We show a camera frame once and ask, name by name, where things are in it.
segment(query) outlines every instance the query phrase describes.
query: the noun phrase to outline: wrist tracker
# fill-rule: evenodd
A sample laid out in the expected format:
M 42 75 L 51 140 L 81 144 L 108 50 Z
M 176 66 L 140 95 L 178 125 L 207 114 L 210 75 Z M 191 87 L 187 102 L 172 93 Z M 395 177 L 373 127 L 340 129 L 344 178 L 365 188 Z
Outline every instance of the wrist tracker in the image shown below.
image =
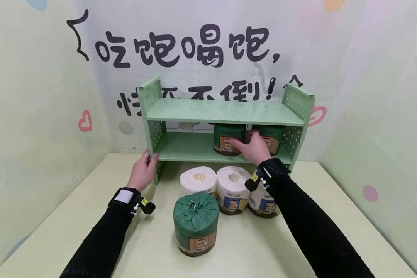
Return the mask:
M 249 191 L 255 191 L 260 182 L 264 188 L 268 188 L 270 184 L 274 184 L 277 176 L 288 175 L 290 170 L 278 158 L 271 158 L 259 164 L 258 169 L 253 173 L 252 178 L 245 183 Z
M 127 211 L 134 215 L 136 215 L 139 207 L 145 214 L 152 214 L 156 208 L 156 205 L 142 197 L 138 190 L 129 187 L 122 187 L 116 191 L 108 203 L 108 207 L 112 205 L 125 207 Z

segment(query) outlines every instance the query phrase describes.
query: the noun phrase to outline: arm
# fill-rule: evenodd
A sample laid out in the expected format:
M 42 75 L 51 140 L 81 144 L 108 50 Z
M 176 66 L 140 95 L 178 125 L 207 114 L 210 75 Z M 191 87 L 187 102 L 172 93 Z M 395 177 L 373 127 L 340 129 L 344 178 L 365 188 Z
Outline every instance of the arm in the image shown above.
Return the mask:
M 125 234 L 135 216 L 132 198 L 141 195 L 153 180 L 158 155 L 145 151 L 133 165 L 126 189 L 115 195 L 116 202 L 107 211 L 71 258 L 60 278 L 111 277 L 122 250 Z
M 60 277 L 111 277 L 133 216 L 120 205 L 107 208 Z
M 272 158 L 258 131 L 248 131 L 247 141 L 229 143 L 256 166 Z M 285 173 L 283 167 L 276 172 Z M 275 175 L 268 184 L 267 191 L 317 277 L 374 277 L 331 218 L 288 175 Z

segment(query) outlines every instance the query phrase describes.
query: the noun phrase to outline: wall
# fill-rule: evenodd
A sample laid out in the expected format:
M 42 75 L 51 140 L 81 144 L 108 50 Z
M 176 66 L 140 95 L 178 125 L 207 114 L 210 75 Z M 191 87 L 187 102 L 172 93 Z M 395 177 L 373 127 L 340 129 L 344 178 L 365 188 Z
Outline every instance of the wall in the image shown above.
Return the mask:
M 368 1 L 321 164 L 417 272 L 417 0 Z
M 46 3 L 0 1 L 0 264 L 109 153 L 71 9 Z
M 147 147 L 136 87 L 154 76 L 161 77 L 167 98 L 199 98 L 195 91 L 203 88 L 204 99 L 249 102 L 280 102 L 284 85 L 292 82 L 316 97 L 299 155 L 316 161 L 326 144 L 328 115 L 339 107 L 339 70 L 364 1 L 81 0 L 74 6 L 75 18 L 88 10 L 77 29 L 108 112 L 112 151 L 141 153 Z M 204 29 L 207 24 L 218 30 L 204 41 L 201 33 L 214 33 Z M 193 55 L 188 41 L 182 47 L 189 38 Z M 169 46 L 167 56 L 159 54 L 159 45 Z M 167 123 L 169 131 L 213 129 L 207 123 L 184 126 Z

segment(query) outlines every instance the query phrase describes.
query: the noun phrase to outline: black wristband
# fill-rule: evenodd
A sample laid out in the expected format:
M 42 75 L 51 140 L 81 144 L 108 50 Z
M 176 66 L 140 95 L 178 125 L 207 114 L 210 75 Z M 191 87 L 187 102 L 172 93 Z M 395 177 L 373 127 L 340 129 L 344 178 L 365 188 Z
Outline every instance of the black wristband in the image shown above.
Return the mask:
M 258 166 L 258 171 L 263 173 L 263 179 L 268 185 L 273 184 L 275 179 L 281 175 L 287 175 L 290 170 L 284 165 L 279 158 L 271 158 L 263 161 Z
M 116 197 L 119 195 L 121 190 L 126 190 L 126 191 L 130 191 L 130 192 L 133 193 L 133 196 L 131 197 L 131 199 L 128 203 L 116 200 Z M 134 188 L 123 187 L 123 188 L 119 188 L 116 191 L 116 193 L 114 194 L 114 196 L 111 198 L 110 202 L 108 203 L 108 207 L 111 207 L 112 205 L 120 205 L 122 207 L 125 207 L 128 212 L 132 212 L 134 207 L 137 204 L 139 204 L 139 202 L 141 202 L 142 199 L 143 198 L 141 196 L 141 193 L 138 190 L 136 190 Z

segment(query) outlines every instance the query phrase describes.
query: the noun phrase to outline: light table surface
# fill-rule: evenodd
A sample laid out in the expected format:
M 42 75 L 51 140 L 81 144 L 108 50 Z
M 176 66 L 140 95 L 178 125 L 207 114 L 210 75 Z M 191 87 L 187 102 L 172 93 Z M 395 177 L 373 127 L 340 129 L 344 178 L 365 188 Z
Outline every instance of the light table surface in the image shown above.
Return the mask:
M 0 278 L 59 277 L 115 191 L 126 185 L 139 157 L 110 153 L 0 267 Z M 226 166 L 168 162 L 159 184 L 143 192 L 156 210 L 133 219 L 113 278 L 316 277 L 284 218 L 262 219 L 249 210 L 235 216 L 220 213 L 214 248 L 201 257 L 183 255 L 173 226 L 179 175 L 202 165 L 215 171 Z M 375 277 L 417 278 L 320 164 L 298 161 L 291 177 L 334 220 Z

